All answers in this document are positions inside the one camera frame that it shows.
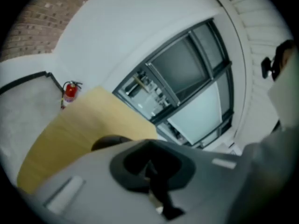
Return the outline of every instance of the window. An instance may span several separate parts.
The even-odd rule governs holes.
[[[231,126],[230,65],[215,25],[206,21],[154,51],[114,94],[167,140],[204,148]]]

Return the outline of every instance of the black baseboard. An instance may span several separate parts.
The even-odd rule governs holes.
[[[17,80],[14,80],[4,86],[2,86],[0,88],[0,95],[3,94],[4,92],[22,84],[22,83],[25,83],[29,80],[32,80],[32,79],[35,79],[35,78],[38,78],[38,77],[42,77],[42,76],[46,76],[46,77],[50,77],[53,82],[55,83],[55,85],[57,86],[57,88],[62,92],[63,89],[61,87],[61,85],[58,83],[58,81],[55,79],[55,77],[53,76],[53,74],[51,72],[45,72],[45,71],[41,71],[41,72],[38,72],[38,73],[35,73],[35,74],[32,74],[32,75],[29,75],[29,76],[25,76],[25,77],[22,77],[22,78],[19,78]]]

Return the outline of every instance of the yellow wooden surface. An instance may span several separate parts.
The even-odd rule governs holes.
[[[21,166],[18,187],[33,193],[47,178],[90,152],[97,139],[110,134],[133,140],[157,138],[152,123],[96,87],[61,111],[40,134]]]

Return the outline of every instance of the floor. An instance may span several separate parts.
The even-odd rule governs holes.
[[[60,111],[61,92],[39,77],[0,96],[0,157],[12,184],[38,135]]]

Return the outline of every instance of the fire extinguisher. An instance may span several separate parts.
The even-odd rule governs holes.
[[[67,105],[69,105],[71,102],[73,102],[76,98],[76,94],[78,91],[78,88],[81,89],[81,86],[83,83],[76,82],[76,81],[67,81],[64,83],[62,87],[62,98],[61,98],[61,108],[64,109]]]

